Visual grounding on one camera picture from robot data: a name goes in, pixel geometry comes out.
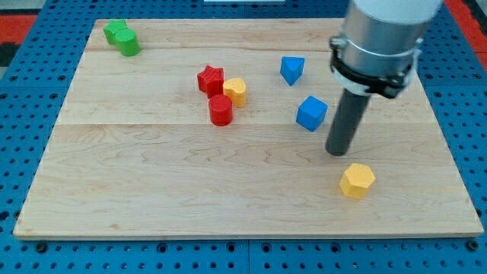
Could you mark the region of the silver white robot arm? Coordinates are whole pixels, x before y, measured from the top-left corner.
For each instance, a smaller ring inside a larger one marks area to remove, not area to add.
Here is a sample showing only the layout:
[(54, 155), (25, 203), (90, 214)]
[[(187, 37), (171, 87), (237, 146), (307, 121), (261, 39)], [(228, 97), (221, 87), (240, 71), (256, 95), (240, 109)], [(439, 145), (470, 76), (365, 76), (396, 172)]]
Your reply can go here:
[(428, 25), (442, 0), (351, 0), (329, 39), (330, 68), (348, 92), (395, 98), (410, 84)]

